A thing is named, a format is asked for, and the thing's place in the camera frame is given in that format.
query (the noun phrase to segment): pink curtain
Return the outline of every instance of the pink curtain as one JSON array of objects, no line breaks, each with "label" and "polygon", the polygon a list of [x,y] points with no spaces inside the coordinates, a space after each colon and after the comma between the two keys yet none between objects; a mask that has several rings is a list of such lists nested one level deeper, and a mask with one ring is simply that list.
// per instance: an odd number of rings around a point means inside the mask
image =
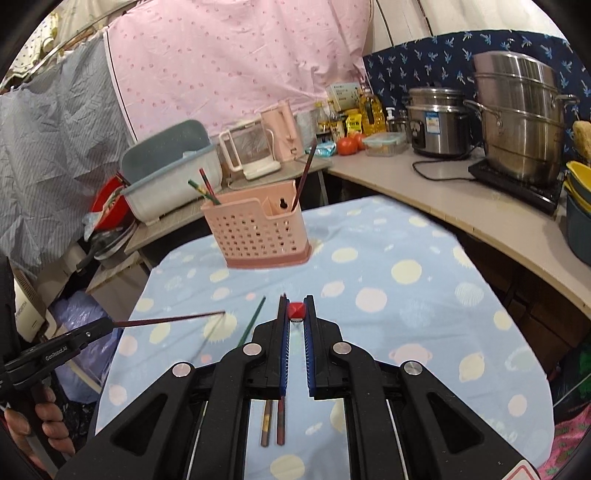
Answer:
[{"label": "pink curtain", "polygon": [[311,109],[365,75],[370,0],[150,0],[105,35],[138,141],[187,118],[210,136],[279,100]]}]

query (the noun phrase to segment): tablecloth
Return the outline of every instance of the tablecloth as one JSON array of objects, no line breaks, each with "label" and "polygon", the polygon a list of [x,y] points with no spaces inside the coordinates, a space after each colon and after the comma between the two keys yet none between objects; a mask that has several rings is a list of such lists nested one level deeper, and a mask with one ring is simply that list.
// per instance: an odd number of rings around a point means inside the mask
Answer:
[{"label": "tablecloth", "polygon": [[[380,361],[422,362],[528,460],[542,464],[554,429],[544,372],[457,239],[384,197],[309,210],[304,220],[314,246],[304,265],[229,270],[210,236],[177,248],[152,271],[131,320],[227,313],[126,329],[98,430],[176,362],[198,367],[220,360],[238,344],[262,296],[257,323],[276,317],[283,292],[292,301],[312,294],[318,316],[337,322],[345,340]],[[349,477],[343,403],[308,398],[301,325],[291,325],[284,446],[275,444],[274,425],[271,445],[260,447],[263,406],[254,401],[251,408],[245,479]]]}]

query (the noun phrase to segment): silver screw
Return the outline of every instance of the silver screw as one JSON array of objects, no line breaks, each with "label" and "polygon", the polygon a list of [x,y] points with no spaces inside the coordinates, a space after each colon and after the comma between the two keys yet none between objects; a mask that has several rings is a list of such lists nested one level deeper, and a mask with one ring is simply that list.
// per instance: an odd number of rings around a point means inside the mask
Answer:
[{"label": "silver screw", "polygon": [[419,362],[406,362],[404,364],[404,371],[409,375],[418,375],[423,371],[423,366]]},{"label": "silver screw", "polygon": [[247,343],[242,351],[248,356],[254,356],[262,352],[262,347],[258,343]]},{"label": "silver screw", "polygon": [[336,342],[333,345],[333,350],[339,355],[347,355],[347,353],[351,353],[351,346],[347,342]]},{"label": "silver screw", "polygon": [[189,364],[176,364],[173,367],[173,375],[175,377],[186,377],[191,373],[191,365]]}]

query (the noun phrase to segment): black stove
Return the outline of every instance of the black stove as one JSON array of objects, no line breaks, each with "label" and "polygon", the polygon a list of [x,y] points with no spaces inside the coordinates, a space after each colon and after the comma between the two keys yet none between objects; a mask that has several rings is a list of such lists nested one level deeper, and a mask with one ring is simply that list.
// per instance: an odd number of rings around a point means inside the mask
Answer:
[{"label": "black stove", "polygon": [[547,187],[537,187],[495,170],[486,160],[472,164],[468,171],[476,180],[502,190],[548,215],[553,215],[556,211],[562,191],[560,178]]}]

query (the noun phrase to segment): tomato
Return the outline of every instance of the tomato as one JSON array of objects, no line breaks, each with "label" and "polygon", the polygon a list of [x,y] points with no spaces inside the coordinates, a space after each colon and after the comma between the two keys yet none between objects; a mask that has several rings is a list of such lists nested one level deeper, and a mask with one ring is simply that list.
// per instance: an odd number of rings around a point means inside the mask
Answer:
[{"label": "tomato", "polygon": [[355,134],[353,138],[357,142],[357,149],[358,150],[365,150],[365,144],[363,143],[363,139],[366,138],[367,135],[365,134]]},{"label": "tomato", "polygon": [[336,143],[336,151],[339,155],[353,155],[357,153],[357,140],[351,137],[341,138]]}]

